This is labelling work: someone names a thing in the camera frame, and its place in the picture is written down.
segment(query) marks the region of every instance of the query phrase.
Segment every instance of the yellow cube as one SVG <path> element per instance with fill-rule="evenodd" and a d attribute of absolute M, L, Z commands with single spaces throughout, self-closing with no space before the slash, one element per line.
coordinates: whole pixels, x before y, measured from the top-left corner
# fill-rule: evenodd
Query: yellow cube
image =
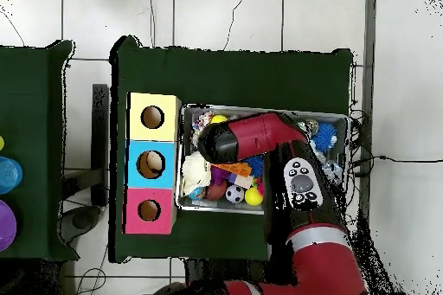
<path fill-rule="evenodd" d="M 129 93 L 131 140 L 177 141 L 181 101 L 174 95 Z"/>

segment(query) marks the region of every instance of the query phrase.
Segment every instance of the blue toy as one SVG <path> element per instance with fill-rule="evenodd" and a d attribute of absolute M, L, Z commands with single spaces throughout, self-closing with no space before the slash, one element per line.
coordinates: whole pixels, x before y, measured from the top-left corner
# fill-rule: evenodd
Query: blue toy
<path fill-rule="evenodd" d="M 326 153 L 328 150 L 332 149 L 337 142 L 336 135 L 337 129 L 333 125 L 320 122 L 318 124 L 317 133 L 312 136 L 312 141 L 314 141 L 317 151 Z"/>
<path fill-rule="evenodd" d="M 191 200 L 202 200 L 205 195 L 206 195 L 206 188 L 205 187 L 197 187 L 189 194 L 189 198 Z"/>
<path fill-rule="evenodd" d="M 256 155 L 255 157 L 247 157 L 243 160 L 251 167 L 251 176 L 260 177 L 263 175 L 263 156 Z"/>

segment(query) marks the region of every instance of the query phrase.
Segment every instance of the plastic bin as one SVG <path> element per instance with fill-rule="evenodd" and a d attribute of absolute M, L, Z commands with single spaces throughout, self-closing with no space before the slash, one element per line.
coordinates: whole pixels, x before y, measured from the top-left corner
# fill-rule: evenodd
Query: plastic bin
<path fill-rule="evenodd" d="M 185 210 L 197 211 L 214 211 L 224 213 L 236 214 L 256 214 L 263 215 L 263 208 L 259 206 L 250 206 L 245 202 L 231 203 L 222 198 L 217 201 L 209 200 L 191 200 L 188 196 L 183 195 L 183 176 L 181 173 L 182 165 L 185 156 L 190 155 L 196 150 L 191 143 L 193 134 L 192 123 L 195 119 L 205 112 L 212 111 L 215 114 L 223 114 L 227 117 L 237 115 L 239 117 L 246 117 L 263 112 L 282 112 L 288 115 L 291 119 L 315 119 L 318 122 L 328 122 L 337 128 L 337 142 L 334 147 L 325 154 L 327 160 L 335 160 L 343 168 L 342 185 L 344 190 L 347 188 L 348 180 L 348 161 L 350 160 L 350 119 L 343 114 L 331 113 L 315 113 L 315 112 L 296 112 L 296 111 L 281 111 L 273 109 L 262 108 L 246 108 L 235 106 L 202 106 L 198 104 L 184 105 L 180 112 L 180 125 L 178 144 L 178 159 L 177 159 L 177 183 L 176 183 L 176 204 L 178 207 Z"/>

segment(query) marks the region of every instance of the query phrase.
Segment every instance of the purple toy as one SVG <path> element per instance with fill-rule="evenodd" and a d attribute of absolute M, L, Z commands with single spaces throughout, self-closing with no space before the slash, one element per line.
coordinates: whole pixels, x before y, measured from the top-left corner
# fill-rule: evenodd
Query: purple toy
<path fill-rule="evenodd" d="M 230 174 L 231 173 L 229 173 L 227 170 L 223 170 L 211 165 L 211 180 L 214 181 L 217 186 L 220 186 L 223 183 L 223 179 L 228 179 Z"/>
<path fill-rule="evenodd" d="M 16 237 L 17 222 L 10 207 L 0 200 L 0 252 L 10 246 Z"/>

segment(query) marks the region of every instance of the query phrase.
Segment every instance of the green tablecloth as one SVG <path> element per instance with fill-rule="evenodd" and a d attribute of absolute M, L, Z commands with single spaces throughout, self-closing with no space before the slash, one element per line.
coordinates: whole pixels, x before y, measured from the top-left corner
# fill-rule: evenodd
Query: green tablecloth
<path fill-rule="evenodd" d="M 23 179 L 0 195 L 14 211 L 17 235 L 1 258 L 75 260 L 58 238 L 63 135 L 63 65 L 70 41 L 48 48 L 0 47 L 0 155 L 15 159 Z"/>
<path fill-rule="evenodd" d="M 128 36 L 114 45 L 111 62 L 111 164 L 117 163 L 117 173 L 111 175 L 110 197 L 117 203 L 110 212 L 110 259 L 265 260 L 263 216 L 179 210 L 171 235 L 121 233 L 126 94 L 173 94 L 183 103 L 347 114 L 352 53 L 141 48 Z"/>

